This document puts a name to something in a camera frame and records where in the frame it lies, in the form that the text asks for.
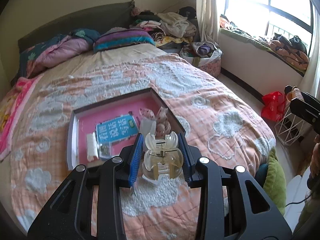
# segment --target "tile floor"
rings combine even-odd
[[[219,81],[222,82],[226,87],[232,90],[239,98],[246,102],[257,114],[260,115],[263,108],[263,104],[257,100],[253,95],[247,92],[245,89],[234,83],[231,79],[220,74]],[[265,120],[269,127],[275,133],[275,123],[270,120]],[[303,158],[303,151],[300,148],[300,143],[295,142],[290,147],[285,147],[276,138],[276,154],[281,164],[287,184],[296,175],[297,168],[300,160]]]

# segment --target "curtain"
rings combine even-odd
[[[316,10],[314,12],[314,19],[309,65],[299,85],[299,89],[320,99],[320,15]]]
[[[216,0],[196,0],[196,11],[201,41],[218,43],[220,26]]]

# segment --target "silver screw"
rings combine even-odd
[[[112,159],[112,161],[113,161],[114,163],[120,163],[120,162],[122,162],[122,158],[119,157],[119,156],[117,156],[117,157],[114,157],[114,158]]]
[[[84,169],[85,169],[84,165],[79,165],[76,167],[76,171],[78,171],[78,172],[82,172],[82,171],[84,171]]]
[[[207,157],[201,157],[201,158],[199,159],[199,161],[200,161],[201,163],[206,164],[206,163],[209,162],[209,159],[208,159]]]
[[[236,166],[236,171],[242,173],[242,172],[245,172],[245,168],[244,168],[244,166],[239,165],[239,166]]]

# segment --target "headboard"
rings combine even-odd
[[[77,28],[93,29],[101,34],[113,27],[128,28],[133,22],[130,14],[133,7],[134,1],[131,0],[130,2],[106,4],[67,14],[42,25],[19,39],[19,52],[47,41],[58,33],[68,34]]]

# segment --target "red plastic bag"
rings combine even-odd
[[[270,119],[274,122],[279,121],[284,112],[285,96],[283,93],[276,91],[262,97],[265,104],[261,111],[261,117]]]

